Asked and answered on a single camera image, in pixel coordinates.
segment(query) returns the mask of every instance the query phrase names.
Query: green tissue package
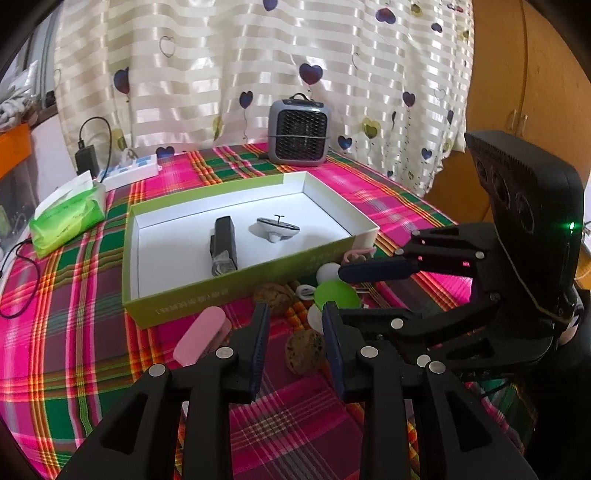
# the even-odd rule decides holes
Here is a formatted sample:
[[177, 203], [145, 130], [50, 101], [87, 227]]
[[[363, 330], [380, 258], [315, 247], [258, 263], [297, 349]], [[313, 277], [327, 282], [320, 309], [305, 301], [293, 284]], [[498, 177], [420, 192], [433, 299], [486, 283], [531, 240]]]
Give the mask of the green tissue package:
[[29, 223], [37, 258], [44, 258], [105, 220], [106, 190], [85, 172], [43, 201]]

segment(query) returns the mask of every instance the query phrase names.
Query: striped curtain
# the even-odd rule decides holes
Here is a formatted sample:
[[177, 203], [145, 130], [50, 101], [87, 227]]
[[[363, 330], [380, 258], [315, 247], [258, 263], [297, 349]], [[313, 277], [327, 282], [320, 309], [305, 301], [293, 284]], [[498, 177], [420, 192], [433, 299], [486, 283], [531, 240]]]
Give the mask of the striped curtain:
[[[264, 141], [301, 92], [331, 109], [335, 151], [424, 195], [464, 148], [473, 33], [469, 0], [65, 0], [60, 120], [73, 157], [107, 118], [117, 162]], [[82, 136], [104, 165], [104, 124]]]

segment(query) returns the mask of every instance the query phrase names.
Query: green round object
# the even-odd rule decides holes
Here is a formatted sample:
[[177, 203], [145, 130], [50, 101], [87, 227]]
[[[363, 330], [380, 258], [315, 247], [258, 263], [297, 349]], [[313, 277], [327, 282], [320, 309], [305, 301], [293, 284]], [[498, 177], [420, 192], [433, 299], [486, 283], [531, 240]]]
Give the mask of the green round object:
[[361, 301], [355, 289], [342, 280], [329, 280], [318, 285], [314, 292], [314, 303], [321, 312], [327, 301], [335, 302], [340, 309], [361, 307]]

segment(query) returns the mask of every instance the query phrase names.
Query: cabinet handle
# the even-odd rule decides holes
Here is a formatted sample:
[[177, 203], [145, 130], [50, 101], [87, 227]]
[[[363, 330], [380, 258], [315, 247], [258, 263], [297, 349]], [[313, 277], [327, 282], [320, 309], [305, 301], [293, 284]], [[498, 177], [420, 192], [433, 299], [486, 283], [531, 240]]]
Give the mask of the cabinet handle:
[[517, 126], [517, 136], [518, 137], [523, 137], [523, 132], [525, 131], [525, 124], [527, 123], [527, 115], [523, 114], [521, 115], [521, 119], [519, 120], [519, 125]]
[[509, 127], [510, 132], [513, 131], [513, 127], [515, 126], [515, 118], [517, 118], [517, 109], [513, 110], [513, 113], [511, 114], [511, 126]]

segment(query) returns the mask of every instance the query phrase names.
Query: white wall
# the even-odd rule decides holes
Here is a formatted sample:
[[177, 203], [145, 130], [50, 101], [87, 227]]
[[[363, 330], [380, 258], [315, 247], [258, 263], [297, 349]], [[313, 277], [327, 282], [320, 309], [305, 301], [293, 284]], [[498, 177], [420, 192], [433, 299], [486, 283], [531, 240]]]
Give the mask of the white wall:
[[55, 189], [73, 179], [76, 172], [68, 154], [57, 115], [35, 127], [31, 132], [31, 138], [37, 170], [34, 188], [38, 200], [42, 202]]

